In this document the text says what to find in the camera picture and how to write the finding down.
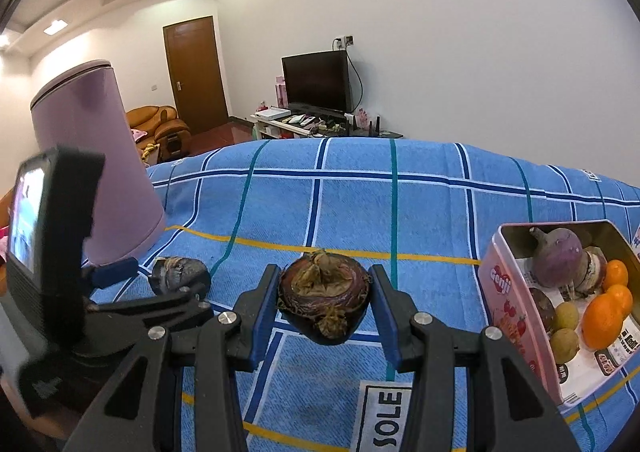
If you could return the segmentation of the yellow brown longan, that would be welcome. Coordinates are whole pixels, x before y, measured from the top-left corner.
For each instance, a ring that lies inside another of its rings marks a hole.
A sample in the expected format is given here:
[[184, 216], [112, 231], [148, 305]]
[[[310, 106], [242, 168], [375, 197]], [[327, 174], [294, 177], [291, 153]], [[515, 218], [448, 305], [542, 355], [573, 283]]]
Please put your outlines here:
[[574, 302], [561, 302], [554, 309], [554, 328], [575, 331], [580, 321], [580, 315]]

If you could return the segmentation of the pink floral cushion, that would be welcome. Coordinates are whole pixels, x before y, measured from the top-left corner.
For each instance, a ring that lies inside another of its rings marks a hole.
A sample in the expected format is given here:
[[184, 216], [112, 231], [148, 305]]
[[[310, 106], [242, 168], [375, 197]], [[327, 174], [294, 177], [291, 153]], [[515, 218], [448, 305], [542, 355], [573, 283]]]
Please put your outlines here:
[[148, 133], [144, 130], [133, 129], [131, 131], [132, 138], [134, 138], [134, 142], [139, 142], [140, 140], [146, 138]]

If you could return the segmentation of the purple round turnip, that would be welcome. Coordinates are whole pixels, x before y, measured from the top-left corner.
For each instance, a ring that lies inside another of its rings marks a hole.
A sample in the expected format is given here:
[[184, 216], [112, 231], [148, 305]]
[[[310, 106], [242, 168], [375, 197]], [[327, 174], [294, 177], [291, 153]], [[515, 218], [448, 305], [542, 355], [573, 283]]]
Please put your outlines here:
[[556, 228], [544, 232], [531, 227], [529, 234], [537, 241], [530, 270], [540, 285], [548, 288], [575, 285], [585, 276], [589, 258], [572, 230]]

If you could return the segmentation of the wooden coffee table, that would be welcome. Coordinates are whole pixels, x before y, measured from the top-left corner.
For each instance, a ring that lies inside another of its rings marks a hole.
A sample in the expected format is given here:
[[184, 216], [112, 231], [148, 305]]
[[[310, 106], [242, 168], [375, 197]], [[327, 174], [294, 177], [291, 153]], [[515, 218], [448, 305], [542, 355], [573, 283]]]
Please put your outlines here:
[[160, 145], [149, 143], [140, 151], [140, 157], [145, 167], [156, 165], [160, 161]]

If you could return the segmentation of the white floral mug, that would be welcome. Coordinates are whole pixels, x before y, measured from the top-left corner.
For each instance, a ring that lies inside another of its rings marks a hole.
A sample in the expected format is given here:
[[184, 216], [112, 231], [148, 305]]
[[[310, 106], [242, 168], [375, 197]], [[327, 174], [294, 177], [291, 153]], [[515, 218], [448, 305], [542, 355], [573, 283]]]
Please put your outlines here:
[[640, 253], [640, 226], [634, 231], [634, 235], [631, 239], [631, 247], [634, 252], [639, 255]]

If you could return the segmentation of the orange leather sofa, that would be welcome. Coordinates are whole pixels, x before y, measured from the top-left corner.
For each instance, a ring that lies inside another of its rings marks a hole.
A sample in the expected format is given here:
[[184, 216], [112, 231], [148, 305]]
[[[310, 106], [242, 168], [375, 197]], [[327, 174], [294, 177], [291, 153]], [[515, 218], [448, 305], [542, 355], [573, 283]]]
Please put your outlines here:
[[191, 151], [192, 134], [188, 125], [180, 120], [177, 110], [170, 105], [145, 105], [126, 113], [131, 130], [139, 129], [148, 136], [134, 142], [139, 153], [149, 143], [160, 145], [160, 161], [170, 162], [186, 157]]

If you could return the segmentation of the orange tangerine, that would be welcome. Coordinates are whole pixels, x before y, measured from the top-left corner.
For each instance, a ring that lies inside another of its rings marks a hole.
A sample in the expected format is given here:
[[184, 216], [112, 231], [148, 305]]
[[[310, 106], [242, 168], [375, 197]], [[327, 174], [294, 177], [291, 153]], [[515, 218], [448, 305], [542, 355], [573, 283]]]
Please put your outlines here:
[[623, 328], [620, 304], [610, 294], [598, 295], [582, 315], [582, 338], [586, 346], [602, 350], [611, 346]]
[[631, 314], [632, 307], [634, 306], [634, 298], [632, 297], [631, 290], [626, 287], [626, 285], [613, 284], [606, 290], [605, 294], [616, 300], [623, 318]]
[[606, 264], [605, 278], [602, 288], [608, 290], [612, 286], [628, 286], [629, 273], [626, 264], [619, 259], [612, 259]]

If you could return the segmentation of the brown dried mangosteen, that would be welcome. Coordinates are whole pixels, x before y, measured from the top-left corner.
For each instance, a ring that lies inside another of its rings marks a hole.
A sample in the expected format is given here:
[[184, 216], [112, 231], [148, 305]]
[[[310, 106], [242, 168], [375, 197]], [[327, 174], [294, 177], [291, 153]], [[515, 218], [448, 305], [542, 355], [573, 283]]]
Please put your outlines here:
[[316, 250], [281, 272], [277, 308], [321, 346], [344, 344], [360, 325], [372, 294], [370, 274], [354, 258]]

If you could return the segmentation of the pink box beside television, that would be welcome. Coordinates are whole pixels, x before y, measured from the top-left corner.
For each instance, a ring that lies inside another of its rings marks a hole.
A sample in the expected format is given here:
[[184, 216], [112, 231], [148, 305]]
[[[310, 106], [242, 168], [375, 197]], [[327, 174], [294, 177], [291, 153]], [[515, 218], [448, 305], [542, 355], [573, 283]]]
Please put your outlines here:
[[276, 99], [277, 108], [288, 108], [288, 96], [286, 95], [286, 85], [283, 76], [276, 77]]

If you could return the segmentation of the paper leaflet in tin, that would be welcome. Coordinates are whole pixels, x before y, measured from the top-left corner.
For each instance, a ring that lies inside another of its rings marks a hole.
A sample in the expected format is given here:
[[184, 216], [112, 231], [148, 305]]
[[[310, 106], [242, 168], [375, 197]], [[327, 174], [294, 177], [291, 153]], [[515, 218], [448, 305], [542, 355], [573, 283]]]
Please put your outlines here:
[[574, 406], [584, 400], [639, 354], [639, 259], [629, 254], [620, 260], [628, 270], [628, 288], [634, 305], [624, 319], [620, 334], [604, 349], [588, 346], [582, 324], [578, 323], [574, 329], [578, 338], [576, 354], [564, 364], [556, 363], [551, 346], [552, 333], [544, 327], [544, 318], [535, 306], [527, 307], [526, 299], [521, 299], [521, 311], [515, 322], [521, 333], [523, 356], [559, 404]]

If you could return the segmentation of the white tv stand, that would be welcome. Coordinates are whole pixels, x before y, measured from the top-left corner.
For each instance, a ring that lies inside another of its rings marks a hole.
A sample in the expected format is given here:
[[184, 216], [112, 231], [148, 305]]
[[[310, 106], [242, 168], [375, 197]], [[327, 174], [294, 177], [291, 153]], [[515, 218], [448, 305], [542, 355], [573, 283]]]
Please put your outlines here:
[[[350, 114], [315, 116], [292, 113], [284, 108], [264, 108], [251, 115], [250, 121], [255, 139], [357, 137], [354, 131], [359, 128], [356, 117]], [[397, 132], [383, 131], [386, 134], [383, 139], [404, 138]]]

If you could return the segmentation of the black wifi router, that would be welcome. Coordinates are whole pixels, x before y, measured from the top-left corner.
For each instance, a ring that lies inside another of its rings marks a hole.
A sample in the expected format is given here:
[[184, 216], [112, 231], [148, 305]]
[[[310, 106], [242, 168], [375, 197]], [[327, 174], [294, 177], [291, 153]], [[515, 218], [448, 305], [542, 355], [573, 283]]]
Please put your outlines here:
[[368, 138], [386, 138], [386, 134], [382, 131], [381, 119], [376, 116], [375, 120], [369, 120], [366, 126], [359, 127], [354, 131], [357, 137]]

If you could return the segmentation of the black television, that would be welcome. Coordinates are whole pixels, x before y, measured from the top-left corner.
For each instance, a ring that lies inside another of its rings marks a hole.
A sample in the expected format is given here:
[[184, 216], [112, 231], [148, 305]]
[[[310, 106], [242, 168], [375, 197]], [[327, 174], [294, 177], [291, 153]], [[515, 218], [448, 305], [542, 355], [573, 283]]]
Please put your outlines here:
[[290, 108], [322, 108], [337, 113], [352, 110], [345, 50], [285, 56], [281, 62]]

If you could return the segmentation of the pink metal tin box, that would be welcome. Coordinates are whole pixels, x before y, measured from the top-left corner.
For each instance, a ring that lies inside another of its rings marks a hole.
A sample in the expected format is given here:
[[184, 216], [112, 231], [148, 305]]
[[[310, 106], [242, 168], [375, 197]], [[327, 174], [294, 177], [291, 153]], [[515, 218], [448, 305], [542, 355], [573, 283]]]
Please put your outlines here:
[[639, 240], [606, 220], [503, 224], [478, 282], [491, 324], [562, 408], [639, 352]]

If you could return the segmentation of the dark mangosteen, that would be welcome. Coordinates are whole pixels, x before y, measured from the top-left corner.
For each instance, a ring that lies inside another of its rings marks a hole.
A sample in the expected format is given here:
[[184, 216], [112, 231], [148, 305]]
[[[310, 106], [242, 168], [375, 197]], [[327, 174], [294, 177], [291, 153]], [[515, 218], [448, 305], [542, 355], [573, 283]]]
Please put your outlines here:
[[544, 330], [547, 334], [552, 334], [556, 329], [556, 313], [551, 300], [542, 290], [536, 287], [531, 287], [529, 294], [533, 298]]

